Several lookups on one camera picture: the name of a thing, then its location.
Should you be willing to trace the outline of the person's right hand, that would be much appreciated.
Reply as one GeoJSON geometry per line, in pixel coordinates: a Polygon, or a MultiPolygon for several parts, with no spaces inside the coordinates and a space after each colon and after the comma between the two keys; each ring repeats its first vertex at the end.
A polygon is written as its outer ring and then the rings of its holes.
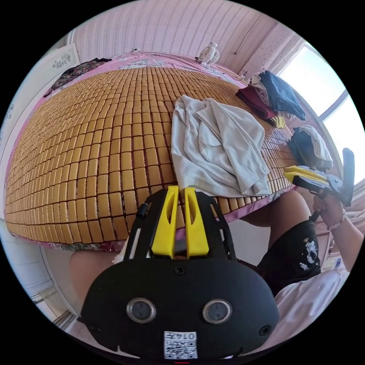
{"type": "Polygon", "coordinates": [[[313,209],[319,213],[328,231],[338,228],[345,219],[342,203],[333,195],[315,195],[313,209]]]}

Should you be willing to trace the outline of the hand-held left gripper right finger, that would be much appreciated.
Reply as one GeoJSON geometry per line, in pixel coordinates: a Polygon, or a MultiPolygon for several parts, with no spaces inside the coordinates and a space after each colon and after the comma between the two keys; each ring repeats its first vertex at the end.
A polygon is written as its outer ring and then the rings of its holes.
{"type": "Polygon", "coordinates": [[[206,256],[209,246],[195,189],[185,188],[184,198],[187,255],[206,256]]]}

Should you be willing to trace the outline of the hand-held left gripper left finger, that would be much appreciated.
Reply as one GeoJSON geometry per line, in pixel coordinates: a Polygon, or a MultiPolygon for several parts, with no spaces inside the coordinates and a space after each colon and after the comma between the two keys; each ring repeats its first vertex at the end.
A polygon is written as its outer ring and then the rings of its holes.
{"type": "Polygon", "coordinates": [[[151,247],[154,256],[174,255],[178,195],[178,186],[168,187],[151,247]]]}

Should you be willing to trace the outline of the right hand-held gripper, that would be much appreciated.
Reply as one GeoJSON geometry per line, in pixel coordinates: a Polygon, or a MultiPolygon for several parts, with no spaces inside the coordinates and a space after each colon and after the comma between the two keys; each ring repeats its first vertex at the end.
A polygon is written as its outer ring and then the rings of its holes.
{"type": "Polygon", "coordinates": [[[285,167],[284,176],[290,183],[307,189],[313,194],[330,194],[336,197],[344,206],[351,206],[353,197],[353,175],[346,176],[343,181],[334,175],[328,175],[324,181],[318,181],[313,178],[300,176],[300,174],[326,175],[324,172],[311,169],[307,166],[285,167]]]}

